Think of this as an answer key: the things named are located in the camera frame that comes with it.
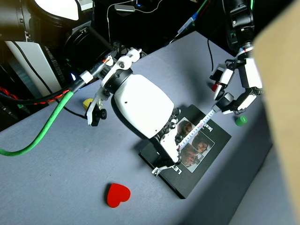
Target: gray table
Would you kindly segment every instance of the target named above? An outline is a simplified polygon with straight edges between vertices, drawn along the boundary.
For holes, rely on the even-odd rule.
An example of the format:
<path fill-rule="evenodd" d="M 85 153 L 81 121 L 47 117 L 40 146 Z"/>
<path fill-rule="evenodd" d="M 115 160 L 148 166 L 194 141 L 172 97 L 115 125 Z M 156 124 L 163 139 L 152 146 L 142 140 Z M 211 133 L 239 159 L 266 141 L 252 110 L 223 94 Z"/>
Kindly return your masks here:
<path fill-rule="evenodd" d="M 232 58 L 213 43 L 211 50 L 215 64 Z M 194 104 L 204 113 L 214 103 L 210 68 L 206 38 L 196 32 L 132 66 L 176 106 Z M 92 98 L 99 84 L 81 89 L 68 108 L 84 113 L 83 100 Z M 243 91 L 237 74 L 228 90 L 235 96 Z M 30 143 L 55 105 L 1 132 L 0 147 L 19 150 Z M 0 156 L 1 225 L 227 224 L 271 146 L 261 99 L 244 113 L 249 119 L 245 127 L 234 124 L 234 115 L 215 115 L 213 120 L 232 138 L 182 200 L 138 156 L 147 142 L 117 119 L 110 102 L 106 109 L 108 117 L 98 127 L 62 111 L 34 150 Z M 132 193 L 115 209 L 105 203 L 105 189 L 113 182 Z"/>

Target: green bottle cap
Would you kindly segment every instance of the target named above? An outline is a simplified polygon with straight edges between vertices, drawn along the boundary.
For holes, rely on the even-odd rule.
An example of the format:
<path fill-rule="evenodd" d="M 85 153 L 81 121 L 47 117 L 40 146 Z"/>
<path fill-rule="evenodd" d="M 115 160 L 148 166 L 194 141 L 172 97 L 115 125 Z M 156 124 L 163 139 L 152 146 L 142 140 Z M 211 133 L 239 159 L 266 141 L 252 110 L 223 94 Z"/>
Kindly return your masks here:
<path fill-rule="evenodd" d="M 248 119 L 246 116 L 240 116 L 236 121 L 235 124 L 242 127 L 244 126 L 246 123 L 248 123 Z"/>

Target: book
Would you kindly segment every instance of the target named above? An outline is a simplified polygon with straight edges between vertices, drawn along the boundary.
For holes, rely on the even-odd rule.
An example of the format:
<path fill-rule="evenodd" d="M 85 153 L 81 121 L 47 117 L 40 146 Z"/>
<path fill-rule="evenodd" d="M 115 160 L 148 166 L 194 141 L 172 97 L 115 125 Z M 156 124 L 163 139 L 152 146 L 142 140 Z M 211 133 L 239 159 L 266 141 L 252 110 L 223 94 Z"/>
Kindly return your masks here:
<path fill-rule="evenodd" d="M 185 137 L 205 114 L 191 105 L 178 116 L 177 132 Z M 187 198 L 231 136 L 214 121 L 207 124 L 181 151 L 181 163 L 162 171 L 159 176 L 182 199 Z M 160 155 L 149 143 L 139 154 L 154 169 Z"/>

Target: red heart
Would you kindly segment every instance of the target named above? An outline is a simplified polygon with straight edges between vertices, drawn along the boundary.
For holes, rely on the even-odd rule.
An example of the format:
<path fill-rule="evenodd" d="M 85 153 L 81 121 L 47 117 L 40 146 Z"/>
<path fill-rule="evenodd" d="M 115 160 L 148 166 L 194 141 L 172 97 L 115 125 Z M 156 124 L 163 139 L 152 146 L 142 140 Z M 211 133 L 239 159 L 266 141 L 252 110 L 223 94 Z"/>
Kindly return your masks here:
<path fill-rule="evenodd" d="M 130 190 L 121 184 L 111 184 L 107 195 L 107 204 L 116 208 L 121 202 L 126 202 L 130 198 Z"/>

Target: blurry tan foreground object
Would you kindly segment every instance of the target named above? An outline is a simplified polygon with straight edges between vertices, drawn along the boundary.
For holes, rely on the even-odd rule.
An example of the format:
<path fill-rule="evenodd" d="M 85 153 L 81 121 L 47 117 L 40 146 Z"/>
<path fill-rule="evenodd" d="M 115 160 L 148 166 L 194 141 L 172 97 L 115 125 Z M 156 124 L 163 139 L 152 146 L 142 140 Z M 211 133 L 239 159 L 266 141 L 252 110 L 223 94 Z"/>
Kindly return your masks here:
<path fill-rule="evenodd" d="M 255 40 L 267 113 L 278 155 L 300 222 L 300 1 Z"/>

